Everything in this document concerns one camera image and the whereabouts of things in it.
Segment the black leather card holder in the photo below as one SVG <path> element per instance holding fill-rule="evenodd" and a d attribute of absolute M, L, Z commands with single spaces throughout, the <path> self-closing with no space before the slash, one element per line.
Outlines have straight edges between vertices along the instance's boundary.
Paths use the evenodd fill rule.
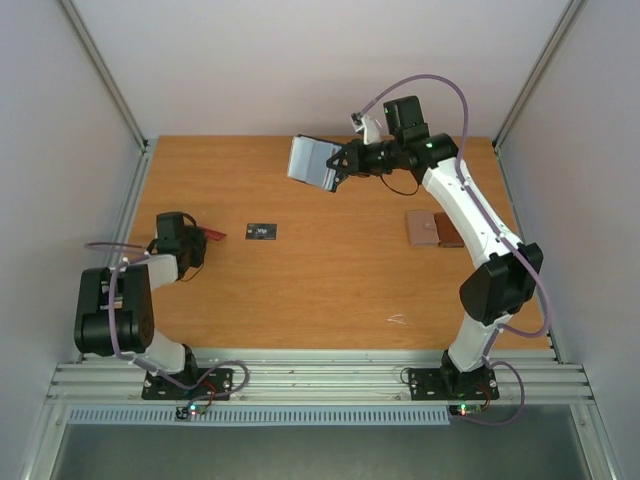
<path fill-rule="evenodd" d="M 296 135 L 292 138 L 287 177 L 328 192 L 337 189 L 337 172 L 327 161 L 343 148 L 342 144 Z"/>

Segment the black credit card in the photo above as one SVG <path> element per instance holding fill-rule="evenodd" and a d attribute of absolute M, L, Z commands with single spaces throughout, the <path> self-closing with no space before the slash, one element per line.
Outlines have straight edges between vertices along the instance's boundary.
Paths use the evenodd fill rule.
<path fill-rule="evenodd" d="M 270 223 L 249 223 L 246 228 L 247 240 L 275 240 L 277 225 Z"/>

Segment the red credit card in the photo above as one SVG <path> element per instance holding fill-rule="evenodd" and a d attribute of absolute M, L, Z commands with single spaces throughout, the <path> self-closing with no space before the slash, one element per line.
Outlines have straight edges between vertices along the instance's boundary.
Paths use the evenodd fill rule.
<path fill-rule="evenodd" d="M 216 230 L 212 230 L 204 227 L 201 227 L 200 230 L 208 241 L 220 242 L 226 238 L 225 233 L 222 233 Z"/>

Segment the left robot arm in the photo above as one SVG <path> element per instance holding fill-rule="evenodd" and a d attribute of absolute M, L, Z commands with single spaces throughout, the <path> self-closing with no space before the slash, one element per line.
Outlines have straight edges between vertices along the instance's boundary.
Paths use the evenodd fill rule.
<path fill-rule="evenodd" d="M 207 242 L 194 217 L 173 211 L 156 216 L 155 237 L 146 246 L 87 243 L 88 250 L 117 254 L 119 262 L 81 274 L 73 329 L 77 350 L 132 363 L 165 379 L 179 398 L 195 395 L 202 375 L 192 351 L 156 327 L 152 293 L 183 280 L 189 270 L 200 269 Z"/>

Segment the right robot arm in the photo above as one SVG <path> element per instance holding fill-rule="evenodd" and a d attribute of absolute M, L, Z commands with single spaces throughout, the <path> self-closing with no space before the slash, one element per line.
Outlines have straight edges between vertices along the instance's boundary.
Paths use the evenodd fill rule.
<path fill-rule="evenodd" d="M 390 139 L 381 138 L 369 115 L 354 113 L 360 139 L 344 144 L 327 166 L 337 180 L 409 171 L 461 236 L 475 270 L 459 289 L 464 318 L 442 355 L 435 385 L 445 398 L 463 399 L 487 386 L 489 352 L 532 298 L 543 254 L 504 225 L 472 179 L 461 145 L 445 133 L 430 134 L 417 97 L 389 101 L 384 112 Z"/>

